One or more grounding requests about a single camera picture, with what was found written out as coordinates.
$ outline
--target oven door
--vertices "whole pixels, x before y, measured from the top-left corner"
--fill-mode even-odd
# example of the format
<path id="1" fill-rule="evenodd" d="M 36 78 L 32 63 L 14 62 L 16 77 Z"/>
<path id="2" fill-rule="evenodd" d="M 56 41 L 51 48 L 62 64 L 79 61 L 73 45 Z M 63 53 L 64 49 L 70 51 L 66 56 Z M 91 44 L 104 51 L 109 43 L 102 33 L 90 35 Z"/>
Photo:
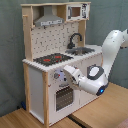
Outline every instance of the oven door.
<path id="1" fill-rule="evenodd" d="M 67 5 L 67 20 L 79 20 L 82 18 L 82 4 Z"/>
<path id="2" fill-rule="evenodd" d="M 69 86 L 59 87 L 54 84 L 49 87 L 50 126 L 79 108 L 79 95 L 79 90 Z"/>

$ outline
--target wooden table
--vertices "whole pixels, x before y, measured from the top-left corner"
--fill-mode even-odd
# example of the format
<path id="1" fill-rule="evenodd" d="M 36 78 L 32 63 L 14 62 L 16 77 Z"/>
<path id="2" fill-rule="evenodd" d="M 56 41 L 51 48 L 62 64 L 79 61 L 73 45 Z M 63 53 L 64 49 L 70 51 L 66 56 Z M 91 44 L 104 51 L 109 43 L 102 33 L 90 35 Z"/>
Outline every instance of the wooden table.
<path id="1" fill-rule="evenodd" d="M 37 119 L 23 109 L 16 110 L 0 118 L 0 128 L 44 128 Z M 50 128 L 81 128 L 69 118 L 64 118 Z"/>
<path id="2" fill-rule="evenodd" d="M 87 128 L 115 128 L 128 118 L 128 89 L 110 83 L 101 97 L 71 117 Z"/>

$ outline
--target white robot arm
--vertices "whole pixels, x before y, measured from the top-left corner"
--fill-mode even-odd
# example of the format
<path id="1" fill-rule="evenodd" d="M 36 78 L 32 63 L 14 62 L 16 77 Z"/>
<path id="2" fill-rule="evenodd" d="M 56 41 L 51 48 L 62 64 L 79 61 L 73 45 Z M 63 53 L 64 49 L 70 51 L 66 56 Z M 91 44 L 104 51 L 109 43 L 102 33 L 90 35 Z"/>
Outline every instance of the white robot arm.
<path id="1" fill-rule="evenodd" d="M 101 95 L 108 86 L 108 76 L 120 47 L 128 47 L 128 30 L 113 30 L 106 37 L 103 46 L 103 65 L 91 66 L 86 76 L 79 69 L 66 65 L 64 73 L 69 86 L 93 95 Z"/>

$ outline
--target countertop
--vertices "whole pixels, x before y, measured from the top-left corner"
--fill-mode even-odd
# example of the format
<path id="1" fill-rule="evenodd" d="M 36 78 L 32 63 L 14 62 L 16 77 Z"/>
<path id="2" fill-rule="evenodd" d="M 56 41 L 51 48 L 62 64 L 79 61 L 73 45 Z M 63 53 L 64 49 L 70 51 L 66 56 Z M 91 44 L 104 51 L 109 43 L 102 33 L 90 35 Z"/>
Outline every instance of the countertop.
<path id="1" fill-rule="evenodd" d="M 66 64 L 69 64 L 69 63 L 74 63 L 74 62 L 77 62 L 78 60 L 83 60 L 85 58 L 89 58 L 89 57 L 92 57 L 92 56 L 95 56 L 95 55 L 98 55 L 98 54 L 101 54 L 102 53 L 102 47 L 101 46 L 97 46 L 97 45 L 85 45 L 85 47 L 86 48 L 94 49 L 95 51 L 94 52 L 91 52 L 91 53 L 88 53 L 88 54 L 85 54 L 83 56 L 74 56 L 74 55 L 65 53 L 65 51 L 62 51 L 62 52 L 60 52 L 61 54 L 64 54 L 64 55 L 73 57 L 74 59 L 70 59 L 70 60 L 67 60 L 65 62 L 54 64 L 54 65 L 51 65 L 49 67 L 43 66 L 43 65 L 38 64 L 36 62 L 31 62 L 31 61 L 29 61 L 27 59 L 24 59 L 23 62 L 26 63 L 26 64 L 28 64 L 28 65 L 31 65 L 31 66 L 33 66 L 35 68 L 38 68 L 41 71 L 48 72 L 48 71 L 53 70 L 53 69 L 55 69 L 57 67 L 61 67 L 61 66 L 64 66 Z"/>

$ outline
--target toy kitchen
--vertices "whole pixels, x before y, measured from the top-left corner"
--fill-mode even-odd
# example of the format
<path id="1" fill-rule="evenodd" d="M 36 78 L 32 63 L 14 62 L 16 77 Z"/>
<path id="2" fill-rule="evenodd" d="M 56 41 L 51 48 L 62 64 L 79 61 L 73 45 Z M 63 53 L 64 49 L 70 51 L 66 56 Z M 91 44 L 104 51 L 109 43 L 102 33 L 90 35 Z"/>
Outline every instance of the toy kitchen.
<path id="1" fill-rule="evenodd" d="M 102 63 L 100 46 L 85 45 L 90 2 L 22 4 L 26 108 L 45 127 L 98 96 L 69 87 L 66 65 L 87 69 Z"/>

